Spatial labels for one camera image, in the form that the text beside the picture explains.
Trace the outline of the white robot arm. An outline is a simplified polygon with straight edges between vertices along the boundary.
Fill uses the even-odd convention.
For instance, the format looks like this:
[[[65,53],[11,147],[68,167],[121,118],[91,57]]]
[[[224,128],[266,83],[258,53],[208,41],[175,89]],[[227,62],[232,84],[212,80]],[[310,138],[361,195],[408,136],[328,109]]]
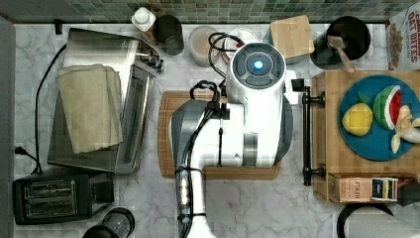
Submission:
[[[168,132],[179,238],[216,238],[207,223],[205,168],[271,168],[287,153],[293,119],[285,79],[281,52],[267,43],[249,43],[231,57],[225,103],[215,83],[201,80],[193,88],[210,89],[213,97],[192,97],[173,112]]]

